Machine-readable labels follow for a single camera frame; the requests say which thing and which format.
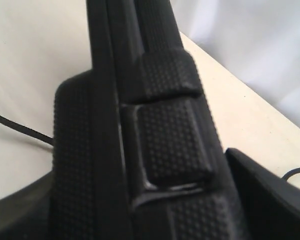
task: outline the black cable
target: black cable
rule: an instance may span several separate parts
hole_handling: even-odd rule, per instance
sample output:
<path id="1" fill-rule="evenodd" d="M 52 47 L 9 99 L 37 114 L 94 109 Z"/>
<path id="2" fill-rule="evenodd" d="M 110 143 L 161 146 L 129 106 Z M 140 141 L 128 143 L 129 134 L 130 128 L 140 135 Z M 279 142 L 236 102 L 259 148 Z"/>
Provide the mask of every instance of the black cable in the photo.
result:
<path id="1" fill-rule="evenodd" d="M 14 121 L 11 121 L 9 119 L 6 119 L 5 117 L 0 115 L 0 123 L 5 125 L 8 128 L 11 128 L 19 133 L 25 134 L 29 137 L 38 139 L 46 144 L 49 144 L 51 146 L 53 146 L 53 138 L 46 136 L 38 131 L 35 131 L 31 128 L 28 128 L 26 126 L 20 125 Z"/>
<path id="2" fill-rule="evenodd" d="M 288 180 L 290 177 L 296 174 L 300 174 L 300 167 L 288 171 L 285 175 L 283 175 L 282 179 Z"/>

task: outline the dotted texture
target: dotted texture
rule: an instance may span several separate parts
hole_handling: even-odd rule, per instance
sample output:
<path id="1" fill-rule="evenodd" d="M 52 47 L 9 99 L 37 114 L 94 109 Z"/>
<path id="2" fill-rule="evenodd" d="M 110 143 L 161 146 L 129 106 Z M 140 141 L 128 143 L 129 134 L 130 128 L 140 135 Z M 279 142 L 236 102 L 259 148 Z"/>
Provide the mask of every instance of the dotted texture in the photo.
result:
<path id="1" fill-rule="evenodd" d="M 203 93 L 196 64 L 184 49 L 146 53 L 137 66 L 148 100 Z"/>
<path id="2" fill-rule="evenodd" d="M 232 218 L 221 195 L 181 198 L 170 205 L 178 240 L 238 240 L 237 219 Z"/>
<path id="3" fill-rule="evenodd" d="M 146 52 L 183 47 L 169 0 L 134 0 Z"/>
<path id="4" fill-rule="evenodd" d="M 138 109 L 148 180 L 158 186 L 192 183 L 212 176 L 191 98 L 161 101 Z"/>
<path id="5" fill-rule="evenodd" d="M 89 84 L 67 80 L 57 90 L 51 197 L 53 239 L 95 239 Z"/>

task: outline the white table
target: white table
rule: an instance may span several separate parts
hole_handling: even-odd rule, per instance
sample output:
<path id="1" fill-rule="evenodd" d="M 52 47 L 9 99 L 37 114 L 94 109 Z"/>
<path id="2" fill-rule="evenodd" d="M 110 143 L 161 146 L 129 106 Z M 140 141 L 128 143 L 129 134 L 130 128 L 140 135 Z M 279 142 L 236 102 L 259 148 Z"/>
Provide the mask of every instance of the white table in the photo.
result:
<path id="1" fill-rule="evenodd" d="M 300 129 L 182 36 L 224 148 L 282 176 L 300 167 Z M 0 114 L 52 136 L 58 85 L 91 68 L 84 0 L 0 0 Z M 0 199 L 52 167 L 51 148 L 0 125 Z M 291 179 L 300 187 L 300 175 Z"/>

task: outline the white surface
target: white surface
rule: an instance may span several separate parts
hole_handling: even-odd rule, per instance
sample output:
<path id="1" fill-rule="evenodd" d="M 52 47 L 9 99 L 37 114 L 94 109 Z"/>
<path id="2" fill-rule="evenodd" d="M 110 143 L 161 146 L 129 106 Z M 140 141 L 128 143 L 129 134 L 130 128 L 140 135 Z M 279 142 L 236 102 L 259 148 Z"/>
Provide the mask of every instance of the white surface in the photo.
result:
<path id="1" fill-rule="evenodd" d="M 180 27 L 300 127 L 300 0 L 172 0 Z"/>
<path id="2" fill-rule="evenodd" d="M 241 149 L 279 176 L 299 167 L 300 129 L 183 39 L 223 146 Z M 90 69 L 90 61 L 84 0 L 0 0 L 0 114 L 51 136 L 56 88 Z M 0 125 L 0 198 L 47 173 L 51 159 L 43 143 Z M 300 186 L 300 176 L 292 180 Z"/>

